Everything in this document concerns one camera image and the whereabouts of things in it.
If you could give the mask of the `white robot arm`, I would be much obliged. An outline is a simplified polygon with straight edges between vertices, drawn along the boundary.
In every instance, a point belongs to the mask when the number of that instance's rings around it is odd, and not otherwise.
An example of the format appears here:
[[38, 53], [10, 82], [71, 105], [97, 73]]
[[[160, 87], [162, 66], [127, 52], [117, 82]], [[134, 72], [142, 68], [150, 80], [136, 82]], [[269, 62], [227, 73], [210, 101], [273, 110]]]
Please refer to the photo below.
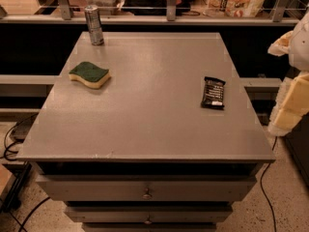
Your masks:
[[309, 14], [306, 14], [293, 31], [282, 35], [267, 51], [274, 56], [289, 56], [289, 64], [299, 70], [296, 77], [285, 77], [272, 108], [268, 131], [285, 136], [309, 112]]

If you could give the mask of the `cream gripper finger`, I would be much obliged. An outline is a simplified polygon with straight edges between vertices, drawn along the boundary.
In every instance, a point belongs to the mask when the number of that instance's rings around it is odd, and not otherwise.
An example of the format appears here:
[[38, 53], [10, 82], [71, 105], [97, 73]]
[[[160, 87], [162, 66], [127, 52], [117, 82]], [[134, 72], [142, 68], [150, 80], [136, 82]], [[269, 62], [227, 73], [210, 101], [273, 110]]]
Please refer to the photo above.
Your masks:
[[267, 52], [274, 56], [282, 56], [288, 54], [292, 33], [292, 31], [289, 31], [282, 35], [279, 39], [277, 39], [274, 43], [270, 45]]
[[285, 77], [275, 102], [267, 129], [274, 136], [285, 136], [309, 112], [309, 72]]

